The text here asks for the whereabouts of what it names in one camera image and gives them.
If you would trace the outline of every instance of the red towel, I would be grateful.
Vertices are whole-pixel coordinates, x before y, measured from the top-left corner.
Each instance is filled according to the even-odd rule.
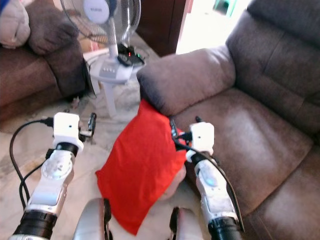
[[[169,119],[145,100],[137,116],[116,139],[97,184],[111,212],[129,233],[137,234],[150,207],[182,168],[185,151],[177,152]]]

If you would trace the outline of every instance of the sofa backrest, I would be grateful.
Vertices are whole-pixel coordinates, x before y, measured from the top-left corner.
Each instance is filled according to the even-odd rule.
[[[226,42],[236,86],[320,133],[320,1],[253,0]]]

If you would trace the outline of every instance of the brown leather sofa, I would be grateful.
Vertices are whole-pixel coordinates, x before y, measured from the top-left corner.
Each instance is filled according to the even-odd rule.
[[[196,115],[215,126],[245,239],[320,239],[319,13],[319,0],[254,0],[226,45],[137,74],[141,97],[180,129]]]
[[[31,34],[25,46],[0,46],[0,120],[31,112],[86,88],[78,31],[52,0],[26,7]]]

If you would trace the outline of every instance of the black wire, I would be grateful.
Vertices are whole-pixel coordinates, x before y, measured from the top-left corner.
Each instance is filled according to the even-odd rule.
[[[19,186],[19,195],[22,196],[23,195],[23,192],[22,192],[22,187],[23,185],[25,184],[25,181],[27,180],[27,178],[33,174],[35,171],[37,171],[39,168],[42,167],[42,165],[45,163],[45,161],[43,163],[41,163],[39,166],[35,167],[32,171],[30,171],[27,175],[24,176],[23,180],[20,182],[20,186]]]
[[[14,142],[15,142],[15,138],[16,138],[16,136],[18,135],[18,133],[19,133],[24,127],[26,127],[26,126],[28,126],[28,125],[30,125],[30,124],[42,123],[42,122],[43,122],[43,120],[40,119],[40,120],[29,121],[29,122],[21,125],[21,126],[14,132],[14,134],[13,134],[13,136],[12,136],[12,138],[11,138],[10,146],[9,146],[9,155],[10,155],[10,159],[11,159],[12,165],[13,165],[16,173],[18,174],[20,181],[23,181],[24,178],[22,177],[22,174],[21,174],[21,172],[20,172],[20,170],[19,170],[19,167],[18,167],[18,165],[17,165],[17,163],[16,163],[16,160],[15,160],[15,157],[14,157]],[[23,188],[24,188],[24,191],[25,191],[26,199],[27,199],[27,201],[28,201],[28,200],[30,199],[28,187],[27,187],[27,185],[26,185],[25,182],[23,182],[22,185],[23,185]],[[21,203],[22,203],[22,207],[23,207],[23,209],[24,209],[24,208],[26,207],[26,202],[25,202],[25,200],[24,200],[24,196],[23,196],[23,194],[22,194],[22,191],[21,191],[21,194],[20,194],[20,200],[21,200]]]
[[[222,176],[224,177],[226,183],[228,184],[228,186],[230,187],[230,190],[231,190],[231,195],[233,197],[233,200],[234,200],[234,203],[235,203],[235,211],[236,211],[236,214],[238,216],[238,220],[239,220],[239,224],[240,224],[240,227],[242,229],[243,232],[245,232],[245,226],[244,226],[244,223],[243,223],[243,220],[242,220],[242,216],[241,216],[241,212],[240,212],[240,207],[239,207],[239,203],[238,203],[238,200],[237,200],[237,197],[236,197],[236,193],[235,193],[235,190],[234,188],[232,187],[231,185],[231,182],[229,181],[229,179],[227,178],[225,172],[221,169],[221,167],[219,167],[212,159],[211,157],[208,157],[206,156],[205,154],[203,154],[202,152],[188,146],[188,145],[184,145],[182,143],[179,142],[179,140],[175,137],[172,137],[172,140],[174,141],[174,143],[182,148],[184,148],[185,150],[192,150],[194,151],[195,153],[201,155],[202,157],[204,157],[204,159],[207,159],[209,160],[210,163],[212,163],[216,169],[218,169],[218,171],[222,174]]]

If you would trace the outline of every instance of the fan stand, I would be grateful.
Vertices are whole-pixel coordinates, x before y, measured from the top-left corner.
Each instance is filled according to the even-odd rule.
[[[117,56],[118,46],[113,44],[109,46],[109,54],[100,55],[90,68],[90,77],[103,85],[106,107],[111,118],[117,114],[113,86],[125,84],[133,72],[133,67],[122,65]]]

